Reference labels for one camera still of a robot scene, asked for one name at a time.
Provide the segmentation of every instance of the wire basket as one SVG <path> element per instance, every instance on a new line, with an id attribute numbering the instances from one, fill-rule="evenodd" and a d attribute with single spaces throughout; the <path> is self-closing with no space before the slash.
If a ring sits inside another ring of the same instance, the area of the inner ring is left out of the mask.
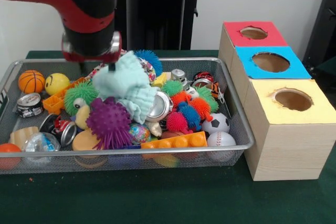
<path id="1" fill-rule="evenodd" d="M 58 152 L 0 153 L 0 174 L 233 166 L 243 151 L 253 145 L 254 136 L 225 64 L 217 58 L 163 58 L 161 61 L 164 71 L 182 69 L 188 80 L 192 80 L 200 71 L 208 71 L 214 76 L 220 89 L 224 91 L 226 101 L 225 104 L 220 104 L 219 112 L 229 118 L 229 134 L 235 139 L 236 146 L 79 152 L 72 151 L 70 145 Z M 88 74 L 97 64 L 85 63 L 87 73 L 84 74 Z M 11 64 L 0 82 L 0 144 L 8 143 L 13 131 L 30 126 L 39 127 L 47 116 L 47 111 L 44 111 L 34 118 L 24 119 L 15 113 L 16 102 L 24 95 L 18 88 L 17 81 L 20 74 L 29 69 L 35 69 L 44 76 L 55 72 L 64 73 L 70 80 L 80 78 L 83 71 L 78 63 L 63 59 L 21 60 Z M 69 119 L 65 112 L 62 112 L 61 117 Z M 210 153 L 229 158 L 217 162 L 209 158 Z M 143 154 L 157 154 L 157 157 L 146 159 Z"/>

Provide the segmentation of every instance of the circular hole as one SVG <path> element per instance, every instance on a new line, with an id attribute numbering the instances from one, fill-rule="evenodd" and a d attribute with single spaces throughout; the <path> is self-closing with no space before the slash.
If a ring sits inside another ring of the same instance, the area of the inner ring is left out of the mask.
<path id="1" fill-rule="evenodd" d="M 240 33 L 243 37 L 249 38 L 249 39 L 265 39 L 268 34 L 261 28 L 257 27 L 245 27 L 244 29 L 240 30 Z"/>
<path id="2" fill-rule="evenodd" d="M 252 57 L 253 62 L 262 70 L 279 73 L 289 68 L 289 61 L 272 52 L 260 52 Z"/>
<path id="3" fill-rule="evenodd" d="M 290 110 L 305 111 L 312 106 L 310 97 L 296 89 L 280 91 L 276 94 L 275 100 Z"/>

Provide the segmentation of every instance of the soccer ball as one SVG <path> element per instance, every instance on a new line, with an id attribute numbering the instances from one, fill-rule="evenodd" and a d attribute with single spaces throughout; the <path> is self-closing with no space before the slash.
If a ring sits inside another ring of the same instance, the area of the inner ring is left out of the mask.
<path id="1" fill-rule="evenodd" d="M 204 121 L 202 123 L 202 131 L 205 132 L 207 138 L 215 132 L 229 132 L 230 124 L 225 115 L 222 113 L 213 113 L 211 116 L 213 119 L 210 122 Z"/>

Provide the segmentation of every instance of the colorful marbled ball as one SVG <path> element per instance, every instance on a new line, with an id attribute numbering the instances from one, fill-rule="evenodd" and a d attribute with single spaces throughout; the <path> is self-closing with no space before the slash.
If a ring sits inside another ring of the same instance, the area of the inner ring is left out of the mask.
<path id="1" fill-rule="evenodd" d="M 151 140 L 151 132 L 147 126 L 139 123 L 131 123 L 129 133 L 132 136 L 131 142 L 133 145 L 140 145 Z"/>

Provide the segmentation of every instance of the yellow box top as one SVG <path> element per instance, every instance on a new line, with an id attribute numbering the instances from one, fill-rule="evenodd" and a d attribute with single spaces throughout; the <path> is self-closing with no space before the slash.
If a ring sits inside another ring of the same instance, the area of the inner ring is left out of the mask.
<path id="1" fill-rule="evenodd" d="M 336 110 L 314 80 L 251 82 L 270 124 L 336 123 Z"/>

